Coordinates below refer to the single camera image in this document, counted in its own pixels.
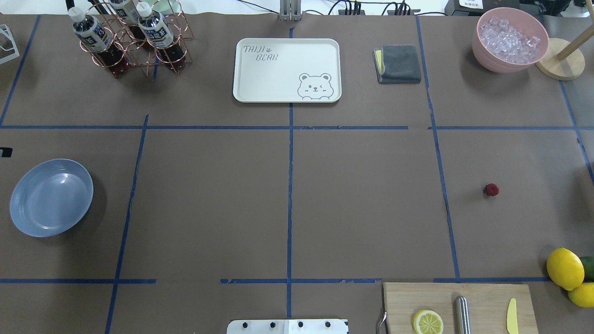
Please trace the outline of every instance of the wooden base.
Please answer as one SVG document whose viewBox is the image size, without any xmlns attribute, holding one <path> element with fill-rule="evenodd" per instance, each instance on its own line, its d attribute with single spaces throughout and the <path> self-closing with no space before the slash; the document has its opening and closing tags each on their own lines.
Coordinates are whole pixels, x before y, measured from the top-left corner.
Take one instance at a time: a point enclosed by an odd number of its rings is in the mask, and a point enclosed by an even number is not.
<svg viewBox="0 0 594 334">
<path fill-rule="evenodd" d="M 569 42 L 564 39 L 549 39 L 549 49 L 545 56 L 536 63 L 536 67 L 544 74 L 557 80 L 573 80 L 579 77 L 586 66 L 584 55 L 579 49 L 561 61 L 557 58 L 557 54 L 567 45 Z"/>
<path fill-rule="evenodd" d="M 515 298 L 520 333 L 538 334 L 530 288 L 526 284 L 386 282 L 384 306 L 388 312 L 388 333 L 413 333 L 412 319 L 419 310 L 437 312 L 443 320 L 444 333 L 459 333 L 455 329 L 458 317 L 454 308 L 459 295 L 468 299 L 473 333 L 507 333 L 507 306 L 510 298 Z"/>
</svg>

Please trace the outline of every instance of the gray cloth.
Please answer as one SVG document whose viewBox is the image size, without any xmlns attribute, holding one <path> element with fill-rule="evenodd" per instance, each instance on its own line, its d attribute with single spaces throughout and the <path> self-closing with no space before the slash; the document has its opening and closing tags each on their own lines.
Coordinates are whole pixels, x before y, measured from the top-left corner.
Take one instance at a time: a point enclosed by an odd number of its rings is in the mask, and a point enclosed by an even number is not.
<svg viewBox="0 0 594 334">
<path fill-rule="evenodd" d="M 381 84 L 420 83 L 421 67 L 414 45 L 385 45 L 381 48 L 381 62 L 384 65 L 380 71 L 375 51 L 375 70 L 377 81 Z"/>
</svg>

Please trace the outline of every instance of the plastic bottle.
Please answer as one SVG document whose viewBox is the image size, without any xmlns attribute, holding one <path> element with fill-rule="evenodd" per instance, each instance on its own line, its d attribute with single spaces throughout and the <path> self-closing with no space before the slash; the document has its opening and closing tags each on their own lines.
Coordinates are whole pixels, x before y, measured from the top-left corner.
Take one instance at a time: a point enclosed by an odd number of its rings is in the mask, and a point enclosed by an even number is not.
<svg viewBox="0 0 594 334">
<path fill-rule="evenodd" d="M 146 2 L 138 2 L 136 10 L 140 14 L 138 26 L 142 28 L 144 34 L 157 48 L 161 60 L 165 65 L 174 71 L 179 71 L 184 67 L 185 52 L 179 43 L 175 43 L 175 37 L 169 27 L 163 14 L 153 11 Z"/>
<path fill-rule="evenodd" d="M 68 15 L 74 21 L 74 33 L 90 52 L 103 61 L 111 73 L 118 76 L 128 71 L 129 63 L 124 57 L 124 52 L 112 43 L 111 36 L 105 32 L 96 18 L 86 15 L 78 7 L 70 8 Z"/>
<path fill-rule="evenodd" d="M 146 40 L 143 30 L 138 26 L 138 11 L 136 10 L 135 0 L 109 0 L 111 7 L 118 13 L 118 16 L 124 21 L 132 36 L 138 40 Z M 142 47 L 145 49 L 152 49 L 152 47 L 144 42 Z"/>
</svg>

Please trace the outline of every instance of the pink bowl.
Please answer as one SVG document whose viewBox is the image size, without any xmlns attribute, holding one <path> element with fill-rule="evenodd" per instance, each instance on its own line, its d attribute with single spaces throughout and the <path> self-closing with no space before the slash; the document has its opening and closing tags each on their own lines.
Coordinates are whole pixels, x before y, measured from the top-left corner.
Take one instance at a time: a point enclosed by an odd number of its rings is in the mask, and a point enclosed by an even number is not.
<svg viewBox="0 0 594 334">
<path fill-rule="evenodd" d="M 479 38 L 479 30 L 481 26 L 487 23 L 493 16 L 505 18 L 510 22 L 510 26 L 514 26 L 522 34 L 528 37 L 536 36 L 541 39 L 541 42 L 538 45 L 538 56 L 533 62 L 528 64 L 514 64 L 512 62 L 507 62 L 497 58 L 485 47 Z M 509 7 L 494 8 L 484 13 L 476 24 L 474 37 L 472 38 L 472 52 L 475 54 L 476 60 L 478 60 L 486 69 L 496 73 L 512 73 L 528 68 L 545 56 L 548 47 L 549 34 L 546 33 L 542 24 L 532 15 Z"/>
</svg>

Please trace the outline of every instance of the bottle label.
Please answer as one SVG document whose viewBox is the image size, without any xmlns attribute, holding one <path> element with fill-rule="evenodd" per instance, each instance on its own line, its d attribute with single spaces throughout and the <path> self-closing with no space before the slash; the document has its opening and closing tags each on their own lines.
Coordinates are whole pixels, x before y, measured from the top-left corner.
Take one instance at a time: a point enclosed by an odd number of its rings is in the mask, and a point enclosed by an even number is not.
<svg viewBox="0 0 594 334">
<path fill-rule="evenodd" d="M 105 32 L 105 29 L 103 29 L 97 20 L 94 21 L 91 29 L 87 31 L 74 30 L 74 33 L 83 41 L 84 46 L 90 52 L 104 51 L 112 41 L 111 37 Z"/>
<path fill-rule="evenodd" d="M 173 44 L 173 34 L 163 21 L 159 21 L 155 27 L 146 28 L 142 24 L 140 27 L 156 48 L 163 49 Z"/>
<path fill-rule="evenodd" d="M 140 16 L 138 15 L 138 11 L 132 0 L 126 0 L 121 4 L 114 4 L 111 2 L 111 6 L 115 9 L 118 16 L 122 18 L 125 24 L 129 26 L 138 24 Z"/>
</svg>

